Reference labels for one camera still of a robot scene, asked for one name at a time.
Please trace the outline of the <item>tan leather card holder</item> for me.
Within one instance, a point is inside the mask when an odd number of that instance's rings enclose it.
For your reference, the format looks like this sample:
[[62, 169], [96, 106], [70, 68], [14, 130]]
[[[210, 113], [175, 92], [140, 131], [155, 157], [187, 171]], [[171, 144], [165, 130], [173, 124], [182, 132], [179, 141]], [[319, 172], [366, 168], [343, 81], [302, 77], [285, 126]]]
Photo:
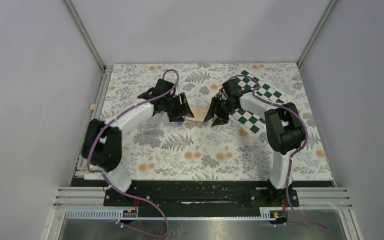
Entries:
[[206, 118], [208, 111], [209, 111], [208, 107], [191, 106], [190, 109], [191, 109], [194, 117], [186, 116], [185, 120], [195, 121], [195, 122], [204, 122], [205, 121], [205, 118]]

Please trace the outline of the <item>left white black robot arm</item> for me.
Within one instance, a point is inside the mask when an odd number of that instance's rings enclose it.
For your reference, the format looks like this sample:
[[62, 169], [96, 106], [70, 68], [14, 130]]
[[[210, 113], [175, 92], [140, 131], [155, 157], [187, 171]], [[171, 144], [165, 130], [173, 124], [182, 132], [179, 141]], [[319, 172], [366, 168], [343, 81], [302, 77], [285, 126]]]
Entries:
[[134, 202], [135, 192], [129, 188], [132, 180], [121, 163], [123, 135], [162, 112], [170, 122], [194, 117], [186, 95], [176, 93], [175, 83], [160, 78], [154, 87], [141, 93], [137, 101], [113, 119], [92, 119], [88, 123], [81, 148], [82, 157], [87, 159], [86, 167], [91, 173], [103, 174], [109, 185], [118, 189], [115, 197], [124, 206]]

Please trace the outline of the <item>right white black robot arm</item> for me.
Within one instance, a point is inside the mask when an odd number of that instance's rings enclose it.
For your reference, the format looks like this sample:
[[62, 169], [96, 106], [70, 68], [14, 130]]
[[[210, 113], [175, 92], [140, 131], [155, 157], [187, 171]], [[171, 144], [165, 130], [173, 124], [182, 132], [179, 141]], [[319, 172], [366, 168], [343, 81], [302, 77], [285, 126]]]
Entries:
[[250, 112], [265, 122], [268, 144], [273, 150], [273, 167], [267, 191], [267, 201], [281, 205], [287, 194], [284, 189], [292, 183], [292, 158], [308, 142], [308, 130], [292, 102], [276, 103], [258, 95], [262, 89], [251, 76], [235, 75], [222, 84], [220, 96], [211, 99], [204, 121], [213, 119], [213, 126], [225, 125], [236, 110]]

